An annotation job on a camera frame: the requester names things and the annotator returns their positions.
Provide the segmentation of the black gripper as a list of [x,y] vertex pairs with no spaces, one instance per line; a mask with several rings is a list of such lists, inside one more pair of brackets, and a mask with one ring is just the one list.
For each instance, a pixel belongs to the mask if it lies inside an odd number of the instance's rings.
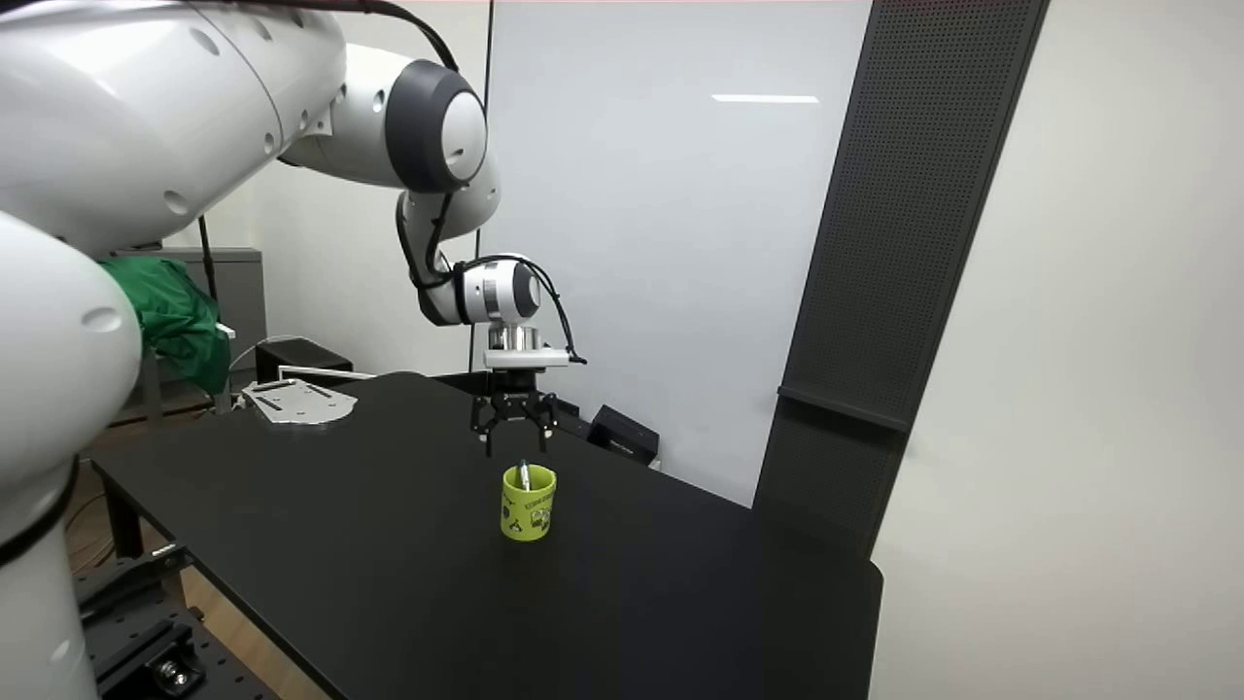
[[529,419],[535,428],[539,456],[554,442],[554,396],[539,389],[535,371],[480,372],[469,419],[480,456],[494,456],[494,428],[505,419]]

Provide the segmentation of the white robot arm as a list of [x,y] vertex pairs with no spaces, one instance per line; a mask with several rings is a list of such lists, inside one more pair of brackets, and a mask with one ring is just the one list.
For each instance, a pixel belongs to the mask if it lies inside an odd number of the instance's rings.
[[497,209],[485,101],[444,39],[345,39],[392,0],[2,0],[0,8],[0,697],[95,700],[63,540],[75,456],[145,338],[103,273],[285,159],[390,186],[427,320],[515,328],[519,256],[439,264]]

